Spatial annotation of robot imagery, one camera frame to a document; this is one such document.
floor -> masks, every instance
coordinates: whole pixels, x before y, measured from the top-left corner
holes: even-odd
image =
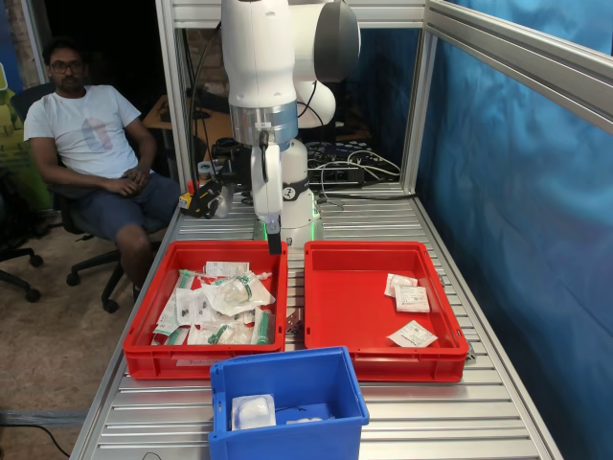
[[[108,241],[78,238],[59,227],[24,246],[43,258],[43,266],[30,266],[28,258],[0,264],[41,293],[40,301],[30,304],[23,291],[0,284],[0,420],[3,413],[13,420],[57,418],[47,427],[69,452],[134,305],[124,277],[112,295],[120,309],[113,314],[102,309],[112,264],[83,272],[79,286],[66,285],[71,265],[114,249]],[[4,460],[65,458],[35,428],[0,427],[0,448]]]

man's hand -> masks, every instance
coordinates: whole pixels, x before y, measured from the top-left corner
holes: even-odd
[[[133,196],[140,192],[140,187],[132,179],[107,179],[104,181],[104,189],[111,194],[121,196]]]
[[[139,190],[143,190],[149,182],[149,169],[132,168],[124,172],[123,177],[134,181],[138,185]]]

white t-shirt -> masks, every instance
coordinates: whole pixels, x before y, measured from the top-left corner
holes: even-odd
[[[138,165],[124,128],[141,112],[112,86],[85,86],[85,90],[79,99],[53,93],[33,103],[24,124],[24,140],[53,137],[67,168],[119,178]]]

chair wheel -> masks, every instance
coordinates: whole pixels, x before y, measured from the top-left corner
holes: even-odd
[[[66,284],[68,286],[78,286],[80,283],[80,276],[78,273],[74,273],[71,272],[67,277],[66,277]]]
[[[42,265],[42,257],[40,256],[34,256],[30,258],[30,265],[31,266],[41,266]]]
[[[34,304],[40,300],[40,292],[36,289],[28,289],[26,291],[26,300],[31,304]]]
[[[106,302],[102,302],[102,308],[107,313],[114,313],[119,309],[119,305],[114,300],[108,299]]]

slotted aluminum tabletop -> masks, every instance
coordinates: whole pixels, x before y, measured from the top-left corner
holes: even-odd
[[[402,191],[396,184],[359,193],[387,196]],[[322,207],[326,239],[425,243],[477,355],[460,383],[362,383],[371,422],[362,430],[360,460],[561,458],[419,200],[341,201],[342,210],[330,204]],[[177,240],[251,240],[254,222],[253,209],[237,196],[226,219],[176,215],[163,247]],[[304,256],[298,251],[289,254],[287,290],[287,314],[296,311],[301,317]],[[286,344],[287,350],[303,346],[298,336],[288,336]],[[213,427],[209,382],[134,380],[127,374],[121,346],[120,342],[70,458],[208,459],[207,433]]]

